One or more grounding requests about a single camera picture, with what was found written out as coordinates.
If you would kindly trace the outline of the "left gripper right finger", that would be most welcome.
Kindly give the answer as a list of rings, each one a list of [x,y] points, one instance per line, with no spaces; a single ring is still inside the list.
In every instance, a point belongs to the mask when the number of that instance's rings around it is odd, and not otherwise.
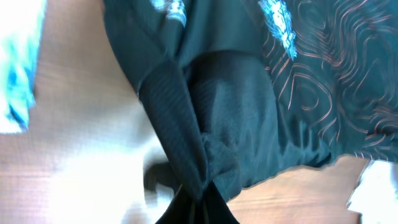
[[[202,209],[204,224],[239,224],[213,182],[203,194]]]

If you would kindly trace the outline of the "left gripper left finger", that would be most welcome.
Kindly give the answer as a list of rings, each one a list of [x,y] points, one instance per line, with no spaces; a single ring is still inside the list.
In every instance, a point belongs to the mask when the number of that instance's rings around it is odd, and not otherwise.
[[[194,224],[196,204],[181,185],[174,199],[156,224]]]

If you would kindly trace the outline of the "black orange patterned t-shirt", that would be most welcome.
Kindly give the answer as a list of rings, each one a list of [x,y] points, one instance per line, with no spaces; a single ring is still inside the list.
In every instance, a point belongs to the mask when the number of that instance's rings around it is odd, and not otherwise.
[[[194,200],[343,154],[397,161],[397,0],[115,0],[104,24]]]

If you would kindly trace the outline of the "beige pink garment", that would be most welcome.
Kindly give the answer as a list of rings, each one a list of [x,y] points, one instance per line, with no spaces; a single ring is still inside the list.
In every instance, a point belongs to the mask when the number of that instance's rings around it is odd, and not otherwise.
[[[370,161],[347,209],[360,214],[360,224],[397,224],[397,164]]]

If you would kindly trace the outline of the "folded light blue t-shirt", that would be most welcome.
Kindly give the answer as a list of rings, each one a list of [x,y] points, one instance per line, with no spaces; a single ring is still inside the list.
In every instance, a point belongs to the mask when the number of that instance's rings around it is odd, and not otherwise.
[[[1,133],[29,127],[47,0],[1,0]]]

